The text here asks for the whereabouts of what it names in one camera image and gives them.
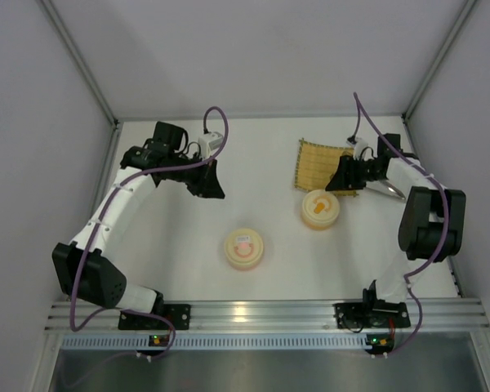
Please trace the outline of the metal tongs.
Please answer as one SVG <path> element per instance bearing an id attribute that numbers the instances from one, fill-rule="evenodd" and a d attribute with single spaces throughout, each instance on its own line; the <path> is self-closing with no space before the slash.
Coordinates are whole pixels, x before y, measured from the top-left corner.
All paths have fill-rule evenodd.
<path id="1" fill-rule="evenodd" d="M 366 184 L 366 188 L 401 201 L 406 200 L 405 194 L 388 180 L 370 181 Z"/>

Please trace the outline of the cream plain lid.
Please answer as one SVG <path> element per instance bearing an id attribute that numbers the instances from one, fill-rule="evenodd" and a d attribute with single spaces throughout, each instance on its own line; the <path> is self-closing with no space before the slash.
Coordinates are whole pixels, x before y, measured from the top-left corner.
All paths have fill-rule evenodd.
<path id="1" fill-rule="evenodd" d="M 334 194 L 323 189 L 316 189 L 303 198 L 301 212 L 306 215 L 318 216 L 319 219 L 323 219 L 325 216 L 339 216 L 340 203 Z"/>

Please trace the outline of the orange lunch box bowl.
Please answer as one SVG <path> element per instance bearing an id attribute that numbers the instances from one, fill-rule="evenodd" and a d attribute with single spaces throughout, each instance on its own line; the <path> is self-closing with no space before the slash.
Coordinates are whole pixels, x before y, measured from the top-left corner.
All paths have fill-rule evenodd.
<path id="1" fill-rule="evenodd" d="M 326 230 L 336 223 L 337 218 L 338 215 L 325 216 L 323 219 L 319 219 L 318 216 L 301 213 L 303 223 L 312 230 Z"/>

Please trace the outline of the cream lid with pink ring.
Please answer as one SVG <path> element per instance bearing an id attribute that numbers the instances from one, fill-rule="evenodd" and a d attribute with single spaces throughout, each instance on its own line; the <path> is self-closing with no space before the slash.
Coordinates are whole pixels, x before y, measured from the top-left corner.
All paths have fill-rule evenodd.
<path id="1" fill-rule="evenodd" d="M 263 239 L 254 229 L 236 229 L 225 239 L 224 252 L 225 257 L 234 256 L 245 258 L 263 256 Z"/>

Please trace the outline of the pink lunch box bowl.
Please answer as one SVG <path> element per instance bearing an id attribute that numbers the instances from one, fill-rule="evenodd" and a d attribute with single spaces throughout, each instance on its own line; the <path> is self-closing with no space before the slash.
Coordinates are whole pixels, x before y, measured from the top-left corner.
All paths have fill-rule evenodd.
<path id="1" fill-rule="evenodd" d="M 234 257 L 227 256 L 227 263 L 235 270 L 247 271 L 256 268 L 262 261 L 262 256 L 256 257 Z"/>

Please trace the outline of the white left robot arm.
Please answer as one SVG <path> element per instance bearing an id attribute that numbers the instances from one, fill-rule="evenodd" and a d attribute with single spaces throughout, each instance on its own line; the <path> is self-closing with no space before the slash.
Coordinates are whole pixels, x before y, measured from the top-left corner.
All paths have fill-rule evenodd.
<path id="1" fill-rule="evenodd" d="M 157 122 L 152 137 L 123 156 L 109 192 L 69 243 L 58 243 L 52 260 L 62 292 L 105 309 L 163 313 L 163 294 L 129 283 L 115 265 L 122 236 L 144 201 L 165 180 L 184 184 L 196 197 L 223 199 L 216 156 L 229 134 L 205 130 L 198 152 L 187 156 L 184 128 Z"/>

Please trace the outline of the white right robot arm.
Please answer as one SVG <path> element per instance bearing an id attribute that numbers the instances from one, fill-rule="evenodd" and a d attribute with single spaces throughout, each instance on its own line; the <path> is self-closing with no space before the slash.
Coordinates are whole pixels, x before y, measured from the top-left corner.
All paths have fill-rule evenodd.
<path id="1" fill-rule="evenodd" d="M 341 156 L 326 186 L 328 191 L 340 191 L 379 185 L 405 202 L 398 230 L 403 255 L 363 289 L 360 301 L 336 307 L 342 328 L 410 327 L 404 301 L 414 284 L 428 266 L 461 249 L 465 193 L 441 185 L 415 154 L 402 150 L 400 141 L 400 135 L 386 133 L 378 138 L 372 157 L 365 158 L 368 143 L 349 137 L 354 152 Z"/>

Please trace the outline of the bamboo sushi mat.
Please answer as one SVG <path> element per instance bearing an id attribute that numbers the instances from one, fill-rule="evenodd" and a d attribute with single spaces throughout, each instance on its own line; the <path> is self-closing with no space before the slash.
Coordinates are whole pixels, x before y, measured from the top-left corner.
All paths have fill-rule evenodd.
<path id="1" fill-rule="evenodd" d="M 342 156 L 352 157 L 353 148 L 320 145 L 303 138 L 299 140 L 293 186 L 311 192 L 325 190 L 336 174 Z"/>

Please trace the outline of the aluminium mounting rail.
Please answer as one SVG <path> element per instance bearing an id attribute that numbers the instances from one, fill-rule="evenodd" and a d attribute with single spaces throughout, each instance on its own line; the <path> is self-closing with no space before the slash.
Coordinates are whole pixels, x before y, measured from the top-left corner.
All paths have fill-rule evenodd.
<path id="1" fill-rule="evenodd" d="M 344 317 L 336 301 L 192 301 L 188 306 L 173 302 L 180 320 L 189 322 L 189 332 L 337 332 Z M 465 298 L 406 301 L 410 327 L 398 332 L 473 332 L 489 327 L 481 301 Z"/>

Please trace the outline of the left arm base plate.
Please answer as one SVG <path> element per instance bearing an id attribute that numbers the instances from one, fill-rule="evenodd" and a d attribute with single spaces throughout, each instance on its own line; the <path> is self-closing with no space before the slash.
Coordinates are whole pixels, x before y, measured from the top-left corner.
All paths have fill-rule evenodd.
<path id="1" fill-rule="evenodd" d="M 157 312 L 157 315 L 166 319 L 172 326 L 179 331 L 189 329 L 191 306 L 189 304 L 164 304 Z M 141 316 L 122 311 L 118 319 L 118 329 L 123 331 L 151 331 L 165 330 L 168 325 L 150 316 Z"/>

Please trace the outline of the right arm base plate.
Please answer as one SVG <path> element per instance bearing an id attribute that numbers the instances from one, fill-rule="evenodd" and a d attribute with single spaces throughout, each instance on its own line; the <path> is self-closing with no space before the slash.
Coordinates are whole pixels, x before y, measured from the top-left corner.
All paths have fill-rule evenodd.
<path id="1" fill-rule="evenodd" d="M 334 305 L 336 321 L 340 329 L 396 328 L 411 326 L 408 308 L 404 302 L 391 303 L 377 300 L 368 302 L 344 302 Z"/>

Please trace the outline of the left aluminium frame post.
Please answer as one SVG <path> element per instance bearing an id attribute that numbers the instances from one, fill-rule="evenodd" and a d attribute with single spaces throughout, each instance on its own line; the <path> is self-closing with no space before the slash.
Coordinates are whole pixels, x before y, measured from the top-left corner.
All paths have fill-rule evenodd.
<path id="1" fill-rule="evenodd" d="M 81 79 L 85 83 L 87 89 L 92 94 L 95 102 L 100 107 L 101 112 L 105 116 L 107 122 L 112 128 L 116 128 L 118 120 L 114 115 L 108 101 L 105 98 L 96 78 L 88 66 L 85 57 L 83 56 L 78 44 L 75 42 L 73 35 L 69 31 L 64 19 L 60 15 L 53 1 L 37 0 L 42 13 L 47 18 L 49 24 L 54 29 L 56 36 L 62 43 L 65 51 L 70 56 L 72 63 L 77 69 Z"/>

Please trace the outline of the aluminium frame post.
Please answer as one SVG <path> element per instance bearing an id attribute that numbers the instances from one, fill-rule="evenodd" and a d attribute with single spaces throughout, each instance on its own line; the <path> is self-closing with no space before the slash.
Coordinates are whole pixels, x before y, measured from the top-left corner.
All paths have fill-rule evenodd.
<path id="1" fill-rule="evenodd" d="M 444 61 L 447 59 L 450 51 L 455 46 L 457 39 L 460 37 L 461 32 L 468 23 L 470 17 L 479 6 L 478 0 L 466 0 L 462 3 L 460 9 L 453 18 L 453 21 L 448 26 L 449 29 L 443 36 L 438 49 L 436 50 L 432 61 L 429 63 L 425 73 L 421 77 L 421 80 L 412 94 L 412 97 L 402 113 L 402 120 L 407 125 L 416 112 L 418 105 L 421 103 L 425 93 L 429 89 L 430 85 L 434 81 L 438 71 L 441 69 Z"/>
<path id="2" fill-rule="evenodd" d="M 75 42 L 73 35 L 69 31 L 64 19 L 60 15 L 53 1 L 37 0 L 42 13 L 47 18 L 49 24 L 54 29 L 56 36 L 62 43 L 65 51 L 70 56 L 72 63 L 77 69 L 81 79 L 85 83 L 87 89 L 92 94 L 95 102 L 100 107 L 101 112 L 105 116 L 107 122 L 112 128 L 116 128 L 118 120 L 114 115 L 108 101 L 105 98 L 96 78 L 88 66 L 85 57 L 83 56 L 78 44 Z"/>

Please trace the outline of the right aluminium frame post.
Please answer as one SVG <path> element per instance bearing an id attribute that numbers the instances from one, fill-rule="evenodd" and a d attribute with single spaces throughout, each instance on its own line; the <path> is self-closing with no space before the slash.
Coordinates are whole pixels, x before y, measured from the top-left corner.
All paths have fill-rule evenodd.
<path id="1" fill-rule="evenodd" d="M 438 71 L 441 69 L 444 61 L 447 59 L 450 51 L 455 46 L 457 39 L 460 37 L 461 32 L 468 23 L 470 17 L 479 6 L 478 0 L 466 0 L 462 3 L 460 9 L 453 18 L 453 21 L 448 26 L 449 29 L 443 36 L 438 49 L 436 50 L 432 61 L 429 63 L 425 73 L 421 77 L 421 80 L 412 94 L 412 97 L 402 113 L 402 120 L 407 125 L 416 112 L 418 105 L 421 103 L 425 93 L 429 89 L 430 85 L 434 81 Z"/>

